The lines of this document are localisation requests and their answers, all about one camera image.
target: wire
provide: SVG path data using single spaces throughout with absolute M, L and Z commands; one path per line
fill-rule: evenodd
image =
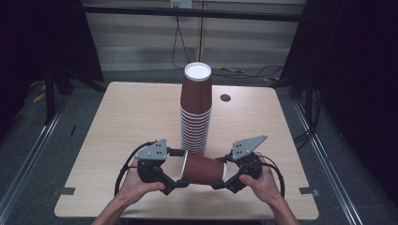
M 277 73 L 279 70 L 281 70 L 284 67 L 284 65 L 282 66 L 265 66 L 262 67 L 255 75 L 244 75 L 244 74 L 219 74 L 219 73 L 214 73 L 212 72 L 211 75 L 213 77 L 224 77 L 224 78 L 231 78 L 231 79 L 250 79 L 250 78 L 256 78 L 256 77 L 268 77 L 270 75 L 273 75 L 275 73 Z M 266 75 L 262 75 L 260 76 L 261 72 L 265 69 L 265 68 L 277 68 L 275 71 L 266 74 Z
M 297 151 L 300 150 L 313 137 L 313 135 L 315 134 L 316 127 L 318 125 L 320 110 L 322 106 L 322 98 L 317 90 L 314 91 L 312 104 L 314 105 L 315 108 L 315 118 L 313 121 L 310 122 L 311 127 L 305 130 L 304 133 L 298 135 L 296 138 L 293 139 L 295 143 L 303 142 L 297 148 Z
M 129 162 L 131 161 L 131 159 L 134 157 L 134 155 L 140 151 L 140 149 L 142 149 L 145 146 L 149 146 L 152 143 L 155 142 L 145 142 L 143 144 L 141 144 L 140 146 L 138 146 L 134 151 L 132 151 L 132 153 L 130 154 L 129 158 L 127 159 L 126 163 L 123 165 L 122 169 L 120 169 L 120 173 L 119 176 L 116 179 L 115 182 L 115 195 L 117 194 L 117 192 L 119 192 L 119 188 L 120 188 L 120 182 L 122 181 L 123 175 L 124 173 L 129 169 L 129 168 L 136 168 L 136 167 L 131 167 L 129 166 Z
M 279 179 L 279 184 L 280 184 L 280 189 L 281 189 L 281 195 L 284 198 L 284 180 L 283 180 L 283 176 L 281 174 L 281 171 L 279 170 L 278 166 L 275 164 L 274 161 L 272 161 L 272 159 L 270 159 L 269 157 L 265 157 L 265 156 L 260 156 L 262 158 L 266 158 L 268 159 L 272 164 L 269 163 L 261 163 L 263 166 L 268 166 L 270 168 L 272 168 L 276 174 L 278 175 L 278 179 Z
M 190 63 L 191 61 L 190 61 L 190 58 L 188 57 L 188 54 L 187 54 L 187 48 L 185 48 L 184 38 L 182 37 L 181 29 L 179 27 L 179 19 L 178 19 L 178 17 L 176 17 L 176 34 L 175 34 L 175 43 L 173 45 L 172 63 L 173 63 L 173 65 L 176 68 L 183 68 L 183 67 L 177 66 L 176 62 L 174 61 L 175 53 L 176 53 L 176 37 L 177 37 L 178 33 L 179 33 L 179 37 L 181 38 L 181 42 L 182 42 L 182 46 L 183 46 L 183 49 L 184 49 L 185 57 L 187 58 L 188 63 Z

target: gray wall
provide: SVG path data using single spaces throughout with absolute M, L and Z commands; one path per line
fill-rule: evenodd
M 168 8 L 170 1 L 84 0 L 88 4 L 146 8 Z M 300 14 L 299 0 L 194 1 L 193 8 Z M 174 68 L 173 46 L 176 18 L 166 16 L 87 13 L 102 70 Z M 191 61 L 212 67 L 235 68 L 282 65 L 297 29 L 296 22 L 260 22 L 229 19 L 179 18 L 179 25 Z M 179 37 L 175 62 L 184 67 L 187 59 Z

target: wooden table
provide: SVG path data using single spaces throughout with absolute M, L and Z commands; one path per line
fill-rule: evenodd
M 180 84 L 111 83 L 65 185 L 76 188 L 75 192 L 60 196 L 55 214 L 96 217 L 113 198 L 119 170 L 140 144 L 166 139 L 168 146 L 180 148 L 180 92 Z M 229 95 L 231 100 L 221 101 L 222 94 Z M 286 186 L 285 198 L 293 213 L 298 219 L 317 218 L 313 195 L 299 192 L 299 188 L 309 185 L 275 91 L 264 87 L 214 85 L 205 156 L 222 157 L 230 152 L 233 141 L 259 135 L 268 135 L 268 139 L 256 151 L 273 159 L 280 168 Z M 177 180 L 182 163 L 182 157 L 168 157 L 162 167 Z M 236 172 L 236 165 L 228 163 L 226 177 Z M 227 189 L 190 185 L 175 189 L 169 196 L 160 191 L 146 194 L 122 217 L 270 219 L 273 214 L 249 187 L 233 194 Z

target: human hand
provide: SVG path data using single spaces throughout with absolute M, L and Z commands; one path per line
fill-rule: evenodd
M 128 169 L 123 185 L 115 196 L 125 205 L 137 203 L 148 192 L 165 189 L 161 182 L 144 183 L 138 175 L 137 165 L 138 160 L 131 163 L 130 166 L 134 168 Z
M 144 183 L 137 172 L 138 160 L 131 163 L 123 182 L 122 188 L 116 196 L 106 205 L 92 224 L 115 224 L 129 205 L 137 203 L 147 192 L 164 189 L 161 182 Z
M 264 158 L 261 157 L 261 153 L 255 152 L 255 154 L 260 156 L 261 162 L 266 162 Z M 278 190 L 271 168 L 263 166 L 262 169 L 263 172 L 257 180 L 247 174 L 242 174 L 239 177 L 239 180 L 243 184 L 252 188 L 254 194 L 259 200 L 267 204 L 273 204 L 275 201 L 282 199 L 283 197 Z

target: dark background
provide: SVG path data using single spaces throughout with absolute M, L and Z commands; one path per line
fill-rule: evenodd
M 0 3 L 0 137 L 22 107 L 29 84 L 43 81 L 49 68 L 63 94 L 70 92 L 70 78 L 103 81 L 84 12 L 35 7 L 53 3 L 49 0 Z M 80 0 L 56 3 L 81 5 Z
M 398 203 L 398 5 L 308 1 L 282 78 L 317 88 L 344 138 Z

